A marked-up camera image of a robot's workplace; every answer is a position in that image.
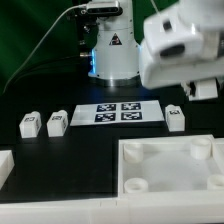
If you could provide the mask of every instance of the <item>white base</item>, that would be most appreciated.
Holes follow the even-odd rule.
[[[14,167],[14,160],[12,157],[12,152],[0,151],[0,189],[8,178]]]
[[[190,143],[197,138],[211,141],[212,157],[208,160],[191,157]],[[144,160],[126,164],[124,144],[136,142],[143,145]],[[119,142],[117,198],[1,204],[0,217],[4,224],[18,220],[23,224],[223,223],[224,190],[214,189],[214,184],[224,185],[219,176],[223,174],[224,139],[215,140],[207,135],[122,140]],[[145,189],[141,193],[124,192],[125,180],[133,176],[140,178],[139,186]],[[141,179],[146,179],[148,188]]]

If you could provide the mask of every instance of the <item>black surface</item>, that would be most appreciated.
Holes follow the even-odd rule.
[[[165,122],[68,127],[62,138],[49,138],[52,112],[66,110],[69,122],[76,105],[159,100],[164,111],[179,105],[186,131],[169,133]],[[140,84],[108,88],[79,75],[39,75],[21,79],[0,98],[0,150],[11,149],[15,167],[0,191],[0,203],[70,200],[117,195],[119,139],[213,134],[224,137],[224,99],[188,102],[179,86],[153,91]],[[19,123],[39,111],[42,128],[36,139],[22,139]]]

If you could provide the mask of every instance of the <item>small white block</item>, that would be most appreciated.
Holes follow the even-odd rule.
[[[36,138],[41,125],[39,112],[26,114],[19,125],[22,138]]]
[[[185,117],[180,107],[169,105],[166,107],[165,113],[170,132],[185,130]]]
[[[190,101],[206,100],[218,97],[216,79],[200,80],[195,82],[195,96],[189,96]]]
[[[10,150],[0,151],[0,189],[7,180],[14,167],[14,160]]]
[[[67,127],[68,127],[68,114],[64,110],[54,112],[51,115],[49,121],[47,122],[47,130],[49,137],[64,136]]]

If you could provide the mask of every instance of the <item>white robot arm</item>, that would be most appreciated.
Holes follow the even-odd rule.
[[[224,75],[223,21],[224,0],[180,0],[146,19],[139,61],[143,86],[181,83],[190,100],[217,97],[215,77]]]

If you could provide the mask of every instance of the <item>white plastic part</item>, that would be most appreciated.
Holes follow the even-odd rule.
[[[180,0],[179,17],[200,30],[223,30],[224,0]]]
[[[191,141],[191,156],[198,160],[211,157],[212,143],[208,138],[195,138]]]
[[[119,3],[122,15],[97,20],[99,33],[92,50],[93,69],[89,72],[90,77],[108,81],[111,85],[139,75],[139,45],[134,39],[132,0],[120,0]]]
[[[49,137],[62,137],[68,127],[68,114],[61,110],[54,112],[47,122]]]
[[[195,82],[195,96],[189,96],[189,100],[205,100],[218,97],[216,79],[201,80]]]
[[[0,151],[0,189],[14,167],[12,151]]]
[[[185,117],[179,106],[167,106],[165,114],[167,126],[170,132],[185,130]]]
[[[216,174],[208,178],[208,190],[222,190],[224,191],[224,175]]]
[[[206,31],[203,32],[195,26],[186,25],[180,17],[179,10],[182,10],[190,19],[191,7],[188,3],[198,4],[197,10],[193,10],[193,16],[200,17],[205,13],[206,17],[206,11],[201,8],[211,9],[212,16],[208,15],[212,17],[211,20],[216,17],[215,10],[217,9],[217,13],[222,15],[218,19],[219,23],[214,23],[214,27],[210,27],[208,31],[205,29]],[[141,81],[145,88],[160,88],[223,76],[224,57],[218,57],[219,51],[222,50],[220,36],[223,28],[216,31],[216,25],[224,26],[221,19],[224,9],[219,8],[218,5],[223,5],[223,1],[217,0],[216,3],[212,0],[185,0],[181,2],[181,7],[178,3],[174,4],[159,15],[153,15],[145,20],[145,38],[141,43],[139,60]],[[166,22],[171,24],[168,30],[164,28]],[[201,93],[201,91],[199,91],[199,100],[204,98],[204,96],[201,97],[204,94],[207,99],[217,97],[214,89],[211,92],[209,90],[208,93]]]
[[[149,191],[149,184],[142,178],[132,178],[124,183],[124,190],[128,194],[146,193]]]
[[[128,163],[140,163],[144,158],[143,146],[138,143],[124,144],[124,159]]]
[[[19,125],[22,138],[36,138],[41,125],[41,116],[39,112],[34,111],[30,114],[26,114]]]

